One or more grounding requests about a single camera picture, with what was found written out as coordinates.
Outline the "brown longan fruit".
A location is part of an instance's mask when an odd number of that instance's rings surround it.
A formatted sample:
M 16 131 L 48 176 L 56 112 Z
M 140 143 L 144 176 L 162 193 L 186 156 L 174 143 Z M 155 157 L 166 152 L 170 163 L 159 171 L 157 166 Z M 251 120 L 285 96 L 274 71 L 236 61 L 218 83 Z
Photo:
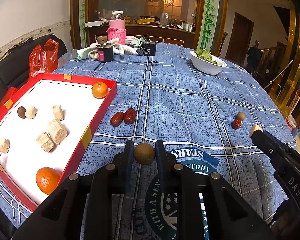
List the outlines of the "brown longan fruit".
M 236 119 L 241 120 L 241 122 L 243 122 L 245 120 L 245 113 L 244 112 L 238 112 L 236 114 Z
M 134 159 L 142 165 L 151 165 L 155 158 L 153 146 L 147 143 L 140 143 L 134 147 Z

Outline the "red jujube date pair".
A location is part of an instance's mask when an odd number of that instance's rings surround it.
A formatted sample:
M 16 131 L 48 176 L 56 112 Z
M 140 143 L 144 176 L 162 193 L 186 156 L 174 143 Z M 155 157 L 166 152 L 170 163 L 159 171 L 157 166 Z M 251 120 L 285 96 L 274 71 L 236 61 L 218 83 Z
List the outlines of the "red jujube date pair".
M 113 127 L 119 126 L 121 124 L 121 122 L 123 121 L 123 117 L 124 117 L 123 112 L 115 113 L 110 119 L 111 126 L 113 126 Z

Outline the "small orange tangerine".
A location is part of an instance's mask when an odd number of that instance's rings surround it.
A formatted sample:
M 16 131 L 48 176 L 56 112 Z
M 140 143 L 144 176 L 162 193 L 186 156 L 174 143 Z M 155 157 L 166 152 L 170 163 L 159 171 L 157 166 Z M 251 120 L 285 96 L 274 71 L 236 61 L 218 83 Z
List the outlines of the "small orange tangerine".
M 92 86 L 91 92 L 95 98 L 104 98 L 108 94 L 108 86 L 104 82 L 97 82 Z
M 36 184 L 43 193 L 49 195 L 57 187 L 60 177 L 61 174 L 57 170 L 43 167 L 36 173 Z

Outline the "large beige sugarcane chunk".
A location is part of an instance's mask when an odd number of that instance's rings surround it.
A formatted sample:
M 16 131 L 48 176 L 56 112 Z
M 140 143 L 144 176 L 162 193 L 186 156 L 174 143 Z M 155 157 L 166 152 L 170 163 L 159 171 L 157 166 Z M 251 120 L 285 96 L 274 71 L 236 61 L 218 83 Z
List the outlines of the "large beige sugarcane chunk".
M 68 135 L 66 128 L 57 119 L 49 122 L 47 131 L 55 144 L 60 144 Z

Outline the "blue plaid tablecloth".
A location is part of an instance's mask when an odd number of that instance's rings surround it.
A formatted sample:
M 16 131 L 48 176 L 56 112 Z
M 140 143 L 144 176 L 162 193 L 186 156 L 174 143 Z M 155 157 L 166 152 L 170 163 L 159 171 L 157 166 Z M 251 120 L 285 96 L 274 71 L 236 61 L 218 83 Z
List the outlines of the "blue plaid tablecloth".
M 74 173 L 29 210 L 0 176 L 0 210 L 13 225 L 11 239 L 84 239 L 94 173 L 122 153 L 127 140 L 166 152 L 195 173 L 204 239 L 274 239 L 269 223 L 288 199 L 274 178 L 270 159 L 249 137 L 253 124 L 293 148 L 281 112 L 242 67 L 226 63 L 217 75 L 192 64 L 190 50 L 159 44 L 155 56 L 113 61 L 71 60 L 51 74 L 113 80 L 117 92 Z M 136 120 L 117 127 L 111 117 L 136 110 Z M 231 123 L 245 113 L 239 129 Z M 112 239 L 177 239 L 177 194 L 160 188 L 157 161 L 134 159 L 128 189 L 112 196 Z

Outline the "pale sugarcane chunk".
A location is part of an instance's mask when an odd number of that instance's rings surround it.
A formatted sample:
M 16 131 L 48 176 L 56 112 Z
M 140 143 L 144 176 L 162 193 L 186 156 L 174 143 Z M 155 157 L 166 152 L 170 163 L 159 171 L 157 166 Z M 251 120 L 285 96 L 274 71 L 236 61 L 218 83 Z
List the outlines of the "pale sugarcane chunk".
M 63 110 L 61 108 L 61 105 L 55 105 L 52 107 L 53 115 L 56 120 L 62 121 L 64 120 Z

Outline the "red shallow gift box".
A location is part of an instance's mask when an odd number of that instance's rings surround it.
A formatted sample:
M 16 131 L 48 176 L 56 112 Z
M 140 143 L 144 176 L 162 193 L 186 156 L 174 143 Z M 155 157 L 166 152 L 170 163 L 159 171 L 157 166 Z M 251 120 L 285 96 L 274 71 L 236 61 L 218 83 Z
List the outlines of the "red shallow gift box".
M 117 83 L 102 98 L 93 96 L 99 78 L 40 74 L 17 90 L 0 109 L 0 176 L 16 197 L 35 210 L 47 197 L 37 185 L 39 169 L 59 173 L 55 184 L 74 173 L 108 107 Z

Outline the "green lettuce leaves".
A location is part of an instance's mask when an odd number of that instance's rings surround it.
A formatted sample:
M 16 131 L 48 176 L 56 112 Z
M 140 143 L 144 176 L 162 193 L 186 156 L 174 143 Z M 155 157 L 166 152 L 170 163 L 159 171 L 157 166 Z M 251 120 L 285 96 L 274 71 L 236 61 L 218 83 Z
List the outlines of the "green lettuce leaves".
M 209 63 L 213 63 L 213 64 L 217 64 L 217 61 L 213 60 L 212 58 L 212 54 L 209 50 L 207 49 L 196 49 L 195 51 L 195 54 L 198 58 L 202 59 L 202 60 L 205 60 Z

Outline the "white cloth glove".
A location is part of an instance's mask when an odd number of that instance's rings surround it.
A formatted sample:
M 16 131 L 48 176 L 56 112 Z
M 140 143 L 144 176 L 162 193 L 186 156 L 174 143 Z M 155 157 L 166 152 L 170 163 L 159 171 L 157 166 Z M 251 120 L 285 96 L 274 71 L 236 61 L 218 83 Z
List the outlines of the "white cloth glove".
M 131 46 L 123 45 L 116 43 L 113 45 L 114 54 L 123 56 L 123 55 L 137 55 L 137 51 Z

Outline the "black jar with cork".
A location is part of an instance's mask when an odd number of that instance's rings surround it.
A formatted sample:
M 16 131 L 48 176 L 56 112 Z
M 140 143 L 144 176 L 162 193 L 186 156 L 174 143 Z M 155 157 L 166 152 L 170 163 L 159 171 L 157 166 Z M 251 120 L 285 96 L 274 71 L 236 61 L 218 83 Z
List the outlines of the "black jar with cork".
M 113 45 L 106 36 L 99 36 L 97 42 L 97 59 L 100 62 L 113 61 L 114 52 Z

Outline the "black square box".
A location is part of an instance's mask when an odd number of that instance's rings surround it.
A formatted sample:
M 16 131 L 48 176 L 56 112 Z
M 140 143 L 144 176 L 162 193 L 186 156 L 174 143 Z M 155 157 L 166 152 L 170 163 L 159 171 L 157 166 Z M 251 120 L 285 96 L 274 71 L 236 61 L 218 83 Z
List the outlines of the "black square box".
M 157 44 L 152 41 L 145 41 L 142 43 L 142 54 L 145 56 L 156 55 Z

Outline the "red plastic bag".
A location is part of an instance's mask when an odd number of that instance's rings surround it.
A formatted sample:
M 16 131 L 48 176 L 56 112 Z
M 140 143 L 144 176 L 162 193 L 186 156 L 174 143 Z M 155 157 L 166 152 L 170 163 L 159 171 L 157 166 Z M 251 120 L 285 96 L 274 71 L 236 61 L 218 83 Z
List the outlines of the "red plastic bag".
M 38 74 L 51 73 L 57 69 L 59 43 L 49 39 L 44 46 L 36 45 L 29 55 L 29 80 Z

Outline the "black sofa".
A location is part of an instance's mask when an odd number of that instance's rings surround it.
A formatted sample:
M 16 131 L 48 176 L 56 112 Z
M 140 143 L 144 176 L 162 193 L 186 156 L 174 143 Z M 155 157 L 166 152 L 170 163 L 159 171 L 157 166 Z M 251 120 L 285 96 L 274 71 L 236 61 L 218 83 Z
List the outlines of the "black sofa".
M 0 61 L 0 102 L 9 88 L 20 88 L 29 76 L 29 56 L 36 45 L 43 46 L 49 39 L 59 43 L 58 57 L 67 52 L 64 42 L 55 35 L 44 35 L 37 39 L 29 38 L 24 43 L 12 49 Z

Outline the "wooden sideboard counter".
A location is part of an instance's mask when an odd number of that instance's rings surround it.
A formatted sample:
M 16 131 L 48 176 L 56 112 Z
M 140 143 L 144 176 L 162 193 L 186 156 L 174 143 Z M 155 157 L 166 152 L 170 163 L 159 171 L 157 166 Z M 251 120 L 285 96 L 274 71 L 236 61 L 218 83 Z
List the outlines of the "wooden sideboard counter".
M 154 23 L 153 18 L 147 18 L 143 21 L 145 22 L 144 24 L 130 23 L 129 18 L 124 19 L 121 15 L 115 20 L 86 21 L 84 27 L 87 35 L 87 44 L 95 42 L 100 36 L 106 36 L 108 28 L 114 26 L 119 29 L 125 29 L 127 36 L 135 36 L 137 38 L 144 36 L 152 41 L 176 44 L 185 48 L 197 48 L 198 33 L 187 31 L 178 24 L 160 26 Z

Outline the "pink sleeved water bottle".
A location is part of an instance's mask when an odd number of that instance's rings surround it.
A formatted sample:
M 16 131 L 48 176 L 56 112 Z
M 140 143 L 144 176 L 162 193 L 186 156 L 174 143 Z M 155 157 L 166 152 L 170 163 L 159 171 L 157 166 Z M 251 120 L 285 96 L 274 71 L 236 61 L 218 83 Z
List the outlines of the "pink sleeved water bottle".
M 108 39 L 118 38 L 119 44 L 126 44 L 125 18 L 123 11 L 113 11 L 109 20 L 109 28 L 107 29 Z

